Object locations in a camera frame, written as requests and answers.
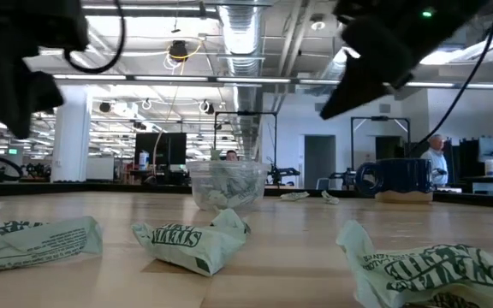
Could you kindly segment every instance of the trash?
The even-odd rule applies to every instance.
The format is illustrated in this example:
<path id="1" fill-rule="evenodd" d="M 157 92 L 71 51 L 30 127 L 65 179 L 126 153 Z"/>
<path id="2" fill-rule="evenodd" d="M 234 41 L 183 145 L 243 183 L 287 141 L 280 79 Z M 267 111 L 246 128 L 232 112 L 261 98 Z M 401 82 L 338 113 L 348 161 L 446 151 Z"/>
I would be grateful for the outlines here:
<path id="1" fill-rule="evenodd" d="M 0 270 L 43 264 L 80 252 L 102 253 L 102 231 L 90 216 L 55 223 L 0 223 Z"/>
<path id="2" fill-rule="evenodd" d="M 327 193 L 326 191 L 321 192 L 321 195 L 323 196 L 323 199 L 327 204 L 339 204 L 340 203 L 340 199 L 338 199 L 337 197 L 330 196 L 330 194 Z"/>
<path id="3" fill-rule="evenodd" d="M 376 252 L 356 221 L 336 243 L 346 253 L 357 281 L 355 298 L 364 307 L 493 308 L 493 257 L 467 245 L 436 245 Z"/>
<path id="4" fill-rule="evenodd" d="M 246 209 L 264 196 L 268 165 L 251 161 L 190 162 L 195 204 L 202 210 Z"/>
<path id="5" fill-rule="evenodd" d="M 285 201 L 298 201 L 309 197 L 308 192 L 289 192 L 281 195 L 281 199 Z"/>
<path id="6" fill-rule="evenodd" d="M 245 244 L 250 228 L 233 210 L 222 210 L 210 226 L 132 226 L 148 254 L 205 276 L 216 274 Z"/>

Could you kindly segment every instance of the wooden table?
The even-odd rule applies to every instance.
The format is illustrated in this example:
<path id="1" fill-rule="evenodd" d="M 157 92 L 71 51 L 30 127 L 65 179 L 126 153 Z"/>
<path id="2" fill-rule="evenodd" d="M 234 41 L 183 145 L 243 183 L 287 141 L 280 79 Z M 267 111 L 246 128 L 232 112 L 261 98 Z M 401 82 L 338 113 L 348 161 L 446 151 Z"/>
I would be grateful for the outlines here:
<path id="1" fill-rule="evenodd" d="M 457 204 L 376 204 L 267 198 L 249 217 L 252 235 L 212 278 L 153 261 L 132 222 L 204 225 L 213 215 L 185 195 L 81 192 L 0 198 L 0 222 L 55 222 L 90 215 L 104 229 L 104 255 L 0 272 L 0 308 L 359 307 L 338 229 L 361 222 L 381 249 L 461 242 L 493 254 L 493 209 Z"/>

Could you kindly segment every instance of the computer monitor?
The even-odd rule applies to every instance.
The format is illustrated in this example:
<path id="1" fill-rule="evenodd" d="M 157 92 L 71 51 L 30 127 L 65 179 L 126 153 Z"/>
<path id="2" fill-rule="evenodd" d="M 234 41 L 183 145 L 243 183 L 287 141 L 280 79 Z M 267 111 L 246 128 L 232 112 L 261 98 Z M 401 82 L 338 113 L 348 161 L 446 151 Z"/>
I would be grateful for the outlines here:
<path id="1" fill-rule="evenodd" d="M 153 162 L 153 149 L 159 133 L 137 133 L 136 146 L 134 148 L 134 164 L 139 164 L 140 153 L 146 151 L 149 154 L 148 162 Z M 163 133 L 157 145 L 157 165 L 186 164 L 185 133 Z"/>

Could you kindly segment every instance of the black pole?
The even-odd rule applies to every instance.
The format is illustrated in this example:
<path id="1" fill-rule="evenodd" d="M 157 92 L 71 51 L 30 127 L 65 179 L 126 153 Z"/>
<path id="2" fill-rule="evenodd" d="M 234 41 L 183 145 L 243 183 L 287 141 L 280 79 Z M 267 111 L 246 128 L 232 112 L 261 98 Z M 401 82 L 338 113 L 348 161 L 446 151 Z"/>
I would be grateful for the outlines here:
<path id="1" fill-rule="evenodd" d="M 355 168 L 355 157 L 354 157 L 354 154 L 353 154 L 353 147 L 354 147 L 354 143 L 353 143 L 353 121 L 355 121 L 355 118 L 351 118 L 351 170 L 354 170 Z"/>
<path id="2" fill-rule="evenodd" d="M 219 112 L 214 113 L 214 150 L 216 149 L 216 126 Z"/>
<path id="3" fill-rule="evenodd" d="M 410 141 L 411 141 L 410 140 L 411 139 L 411 137 L 410 137 L 410 120 L 407 119 L 407 118 L 405 118 L 404 121 L 407 123 L 407 130 L 408 130 L 407 131 L 407 140 L 408 140 L 408 143 L 407 144 L 408 144 L 408 153 L 410 155 L 408 155 L 407 158 L 409 158 L 412 155 L 412 153 L 410 153 L 410 146 L 411 146 L 411 144 L 410 144 Z"/>
<path id="4" fill-rule="evenodd" d="M 277 169 L 277 113 L 273 115 L 275 117 L 275 143 L 273 146 L 273 165 Z M 277 182 L 277 189 L 281 186 L 280 181 Z"/>

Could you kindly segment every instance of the white column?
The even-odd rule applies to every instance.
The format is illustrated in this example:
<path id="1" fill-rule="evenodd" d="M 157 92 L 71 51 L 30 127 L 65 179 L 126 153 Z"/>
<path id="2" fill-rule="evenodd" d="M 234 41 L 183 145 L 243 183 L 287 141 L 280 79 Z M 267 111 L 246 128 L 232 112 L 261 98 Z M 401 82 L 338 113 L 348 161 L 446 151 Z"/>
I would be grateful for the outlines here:
<path id="1" fill-rule="evenodd" d="M 85 181 L 92 98 L 87 86 L 61 86 L 64 105 L 56 111 L 50 181 Z"/>

